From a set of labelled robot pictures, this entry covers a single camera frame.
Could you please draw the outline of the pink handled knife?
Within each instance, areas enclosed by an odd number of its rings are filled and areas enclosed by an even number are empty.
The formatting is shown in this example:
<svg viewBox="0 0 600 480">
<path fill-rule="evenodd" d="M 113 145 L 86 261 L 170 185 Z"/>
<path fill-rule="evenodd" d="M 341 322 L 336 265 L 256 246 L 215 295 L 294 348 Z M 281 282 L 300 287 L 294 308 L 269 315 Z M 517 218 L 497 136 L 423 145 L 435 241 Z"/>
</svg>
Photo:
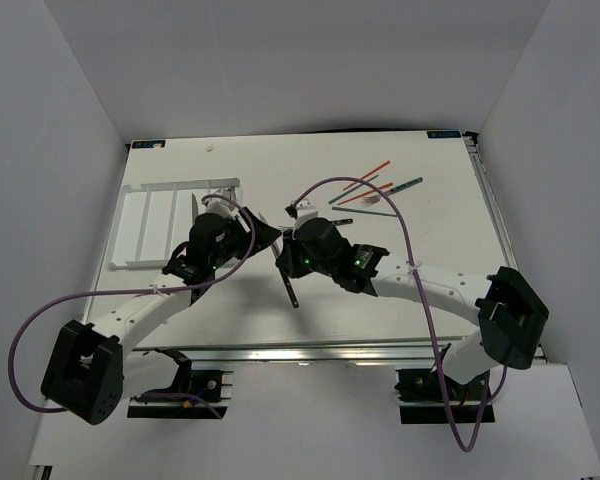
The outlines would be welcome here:
<svg viewBox="0 0 600 480">
<path fill-rule="evenodd" d="M 191 195 L 191 221 L 195 223 L 195 220 L 199 214 L 198 200 L 195 194 Z"/>
</svg>

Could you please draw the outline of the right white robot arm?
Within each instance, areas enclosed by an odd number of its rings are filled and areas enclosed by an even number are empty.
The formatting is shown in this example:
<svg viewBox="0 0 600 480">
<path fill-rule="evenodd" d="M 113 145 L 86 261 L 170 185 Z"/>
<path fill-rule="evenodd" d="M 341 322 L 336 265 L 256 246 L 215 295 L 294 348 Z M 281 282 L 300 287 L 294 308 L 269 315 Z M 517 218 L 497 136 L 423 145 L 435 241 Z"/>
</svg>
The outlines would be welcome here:
<svg viewBox="0 0 600 480">
<path fill-rule="evenodd" d="M 313 206 L 284 233 L 276 265 L 291 278 L 321 274 L 350 293 L 418 302 L 475 325 L 475 332 L 441 352 L 431 374 L 433 390 L 446 399 L 497 366 L 529 369 L 549 318 L 516 269 L 502 266 L 480 276 L 410 264 L 383 247 L 351 243 Z"/>
</svg>

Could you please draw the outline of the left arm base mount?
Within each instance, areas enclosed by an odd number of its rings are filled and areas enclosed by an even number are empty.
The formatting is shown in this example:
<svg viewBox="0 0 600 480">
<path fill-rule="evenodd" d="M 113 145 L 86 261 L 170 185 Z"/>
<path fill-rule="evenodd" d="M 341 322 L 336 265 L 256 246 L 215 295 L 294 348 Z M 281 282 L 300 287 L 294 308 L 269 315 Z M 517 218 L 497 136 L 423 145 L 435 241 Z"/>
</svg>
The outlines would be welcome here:
<svg viewBox="0 0 600 480">
<path fill-rule="evenodd" d="M 135 352 L 125 363 L 127 416 L 133 419 L 221 420 L 232 386 L 231 371 L 196 367 L 171 348 Z"/>
</svg>

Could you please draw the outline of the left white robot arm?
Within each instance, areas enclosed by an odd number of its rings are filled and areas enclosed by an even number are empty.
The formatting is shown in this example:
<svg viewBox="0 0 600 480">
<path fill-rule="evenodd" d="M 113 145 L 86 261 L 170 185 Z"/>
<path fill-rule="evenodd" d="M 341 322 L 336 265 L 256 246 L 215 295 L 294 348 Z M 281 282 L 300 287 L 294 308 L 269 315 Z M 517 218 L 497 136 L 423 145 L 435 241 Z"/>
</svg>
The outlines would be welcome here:
<svg viewBox="0 0 600 480">
<path fill-rule="evenodd" d="M 249 209 L 198 215 L 188 240 L 174 249 L 148 293 L 134 295 L 96 322 L 72 320 L 61 328 L 42 394 L 91 425 L 102 423 L 126 398 L 207 405 L 184 354 L 169 347 L 136 348 L 196 303 L 218 280 L 218 269 L 268 249 L 281 234 Z"/>
</svg>

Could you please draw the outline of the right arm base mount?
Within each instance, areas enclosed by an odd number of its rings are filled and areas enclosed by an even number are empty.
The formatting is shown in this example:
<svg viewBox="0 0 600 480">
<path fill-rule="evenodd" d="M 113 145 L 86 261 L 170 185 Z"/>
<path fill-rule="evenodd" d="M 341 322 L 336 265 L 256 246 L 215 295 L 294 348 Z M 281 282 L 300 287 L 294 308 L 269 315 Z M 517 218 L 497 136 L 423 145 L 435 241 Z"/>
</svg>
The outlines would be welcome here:
<svg viewBox="0 0 600 480">
<path fill-rule="evenodd" d="M 448 423 L 437 374 L 428 368 L 399 369 L 394 390 L 403 425 L 444 425 Z M 477 420 L 484 387 L 480 376 L 466 385 L 446 378 L 451 413 L 457 424 Z"/>
</svg>

